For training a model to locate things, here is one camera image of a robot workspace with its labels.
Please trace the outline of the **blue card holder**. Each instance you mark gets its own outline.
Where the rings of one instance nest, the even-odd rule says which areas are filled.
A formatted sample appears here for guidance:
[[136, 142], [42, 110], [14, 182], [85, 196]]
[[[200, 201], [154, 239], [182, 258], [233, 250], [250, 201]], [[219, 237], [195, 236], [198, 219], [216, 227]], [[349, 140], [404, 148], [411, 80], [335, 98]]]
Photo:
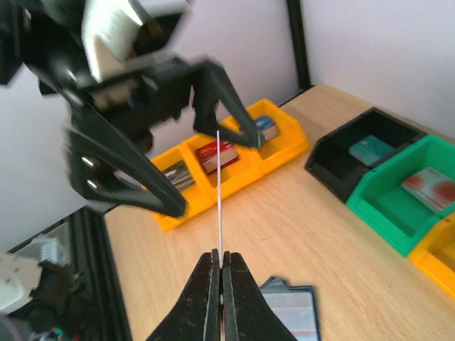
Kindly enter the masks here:
[[291, 286], [285, 278], [271, 276], [259, 289], [268, 306], [297, 340], [321, 341], [314, 286]]

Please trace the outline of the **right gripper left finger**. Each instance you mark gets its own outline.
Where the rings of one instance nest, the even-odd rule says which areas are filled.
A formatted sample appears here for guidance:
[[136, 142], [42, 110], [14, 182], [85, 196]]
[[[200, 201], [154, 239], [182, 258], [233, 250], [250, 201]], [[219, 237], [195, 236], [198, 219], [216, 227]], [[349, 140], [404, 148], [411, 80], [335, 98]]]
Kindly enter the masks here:
[[178, 300], [149, 340], [219, 339], [219, 253], [203, 253]]

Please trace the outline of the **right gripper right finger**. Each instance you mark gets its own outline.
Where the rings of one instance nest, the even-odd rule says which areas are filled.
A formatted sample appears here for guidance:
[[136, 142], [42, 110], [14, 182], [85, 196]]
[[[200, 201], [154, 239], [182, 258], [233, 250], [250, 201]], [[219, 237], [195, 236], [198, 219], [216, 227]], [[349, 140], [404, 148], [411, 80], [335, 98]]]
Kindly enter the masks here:
[[267, 305], [240, 253], [224, 253], [221, 286], [226, 340], [295, 339]]

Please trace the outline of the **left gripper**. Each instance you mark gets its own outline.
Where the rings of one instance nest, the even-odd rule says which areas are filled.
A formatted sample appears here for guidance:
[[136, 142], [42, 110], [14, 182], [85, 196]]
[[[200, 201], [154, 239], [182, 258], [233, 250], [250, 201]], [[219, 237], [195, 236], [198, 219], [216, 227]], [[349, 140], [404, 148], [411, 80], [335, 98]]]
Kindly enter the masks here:
[[[59, 94], [74, 109], [67, 128], [68, 177], [87, 200], [184, 216], [186, 200], [145, 153], [154, 143], [150, 129], [179, 119], [188, 106], [196, 113], [193, 128], [198, 133], [258, 147], [252, 117], [224, 68], [211, 60], [189, 64], [171, 58], [101, 82], [95, 82], [84, 57], [76, 53], [29, 53], [25, 64], [39, 79], [42, 94]], [[219, 103], [241, 134], [217, 121]]]

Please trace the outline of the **red credit card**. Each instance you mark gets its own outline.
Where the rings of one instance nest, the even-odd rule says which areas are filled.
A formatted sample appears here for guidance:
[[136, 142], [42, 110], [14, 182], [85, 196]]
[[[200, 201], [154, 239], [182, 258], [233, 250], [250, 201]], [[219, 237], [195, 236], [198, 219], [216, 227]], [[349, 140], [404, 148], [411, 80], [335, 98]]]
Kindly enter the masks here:
[[222, 185], [221, 185], [221, 140], [220, 131], [216, 131], [217, 144], [217, 209], [218, 209], [218, 253], [220, 269], [223, 267], [223, 219], [222, 219]]

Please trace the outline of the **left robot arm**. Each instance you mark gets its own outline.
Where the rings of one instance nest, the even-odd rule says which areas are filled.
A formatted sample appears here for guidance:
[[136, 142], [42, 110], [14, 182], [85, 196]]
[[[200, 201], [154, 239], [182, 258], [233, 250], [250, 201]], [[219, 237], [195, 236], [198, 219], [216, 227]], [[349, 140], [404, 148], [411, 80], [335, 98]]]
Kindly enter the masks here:
[[225, 70], [159, 56], [187, 1], [2, 1], [1, 83], [26, 66], [69, 105], [70, 184], [88, 200], [182, 217], [187, 202], [146, 157], [153, 126], [195, 112], [195, 131], [260, 148]]

